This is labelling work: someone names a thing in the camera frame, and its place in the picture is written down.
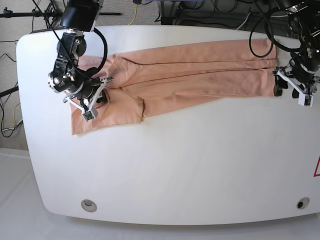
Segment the grey robot base frame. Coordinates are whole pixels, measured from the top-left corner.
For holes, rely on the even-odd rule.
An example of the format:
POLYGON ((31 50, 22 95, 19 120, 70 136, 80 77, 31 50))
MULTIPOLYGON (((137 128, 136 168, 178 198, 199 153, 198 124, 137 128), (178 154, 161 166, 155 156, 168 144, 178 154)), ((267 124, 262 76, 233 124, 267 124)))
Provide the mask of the grey robot base frame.
POLYGON ((204 20, 209 18, 200 11, 203 0, 156 0, 158 17, 154 21, 161 25, 178 25, 186 20, 204 20))

